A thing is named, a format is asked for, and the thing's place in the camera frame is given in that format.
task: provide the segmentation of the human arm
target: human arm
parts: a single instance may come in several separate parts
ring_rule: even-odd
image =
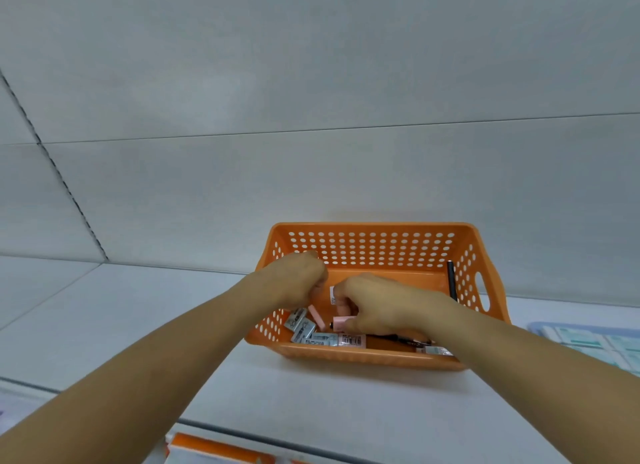
[[[247,275],[0,436],[0,463],[142,462],[253,325],[277,308],[306,305],[325,279],[314,252],[288,255]]]
[[[351,333],[417,330],[473,370],[575,464],[640,456],[640,378],[440,292],[365,274],[333,290]]]

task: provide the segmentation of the person's right hand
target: person's right hand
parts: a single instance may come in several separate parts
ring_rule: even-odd
[[[419,329],[419,320],[430,304],[451,303],[441,292],[361,274],[343,280],[333,288],[339,315],[357,315],[345,323],[352,334],[394,334],[405,329]]]

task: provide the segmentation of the orange box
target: orange box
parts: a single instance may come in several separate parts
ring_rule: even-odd
[[[256,266],[261,269],[293,252],[316,250],[328,266],[329,279],[311,303],[325,321],[337,315],[329,287],[363,272],[392,278],[421,289],[449,294],[447,260],[456,267],[461,305],[510,323],[500,275],[484,249],[480,233],[467,223],[279,223],[272,227]],[[476,279],[484,283],[488,304],[481,301]],[[455,357],[416,353],[410,346],[367,338],[367,348],[311,346],[290,342],[283,323],[289,311],[265,317],[245,341],[266,346],[288,358],[318,358],[378,365],[462,370]]]

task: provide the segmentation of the human hand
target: human hand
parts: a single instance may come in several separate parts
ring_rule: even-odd
[[[357,315],[345,322],[352,334],[395,334],[421,329],[420,315],[430,303],[450,303],[441,292],[421,290],[395,280],[361,274],[343,280],[333,288],[339,315]]]
[[[313,250],[292,253],[247,276],[273,295],[273,309],[296,309],[308,305],[309,299],[322,292],[328,277],[326,266]]]

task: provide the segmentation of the forearm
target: forearm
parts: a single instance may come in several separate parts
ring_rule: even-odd
[[[571,462],[626,463],[640,455],[640,379],[451,301],[429,304],[420,329]]]
[[[244,334],[275,308],[268,291],[240,282],[140,339],[0,437],[0,462],[142,462]]]

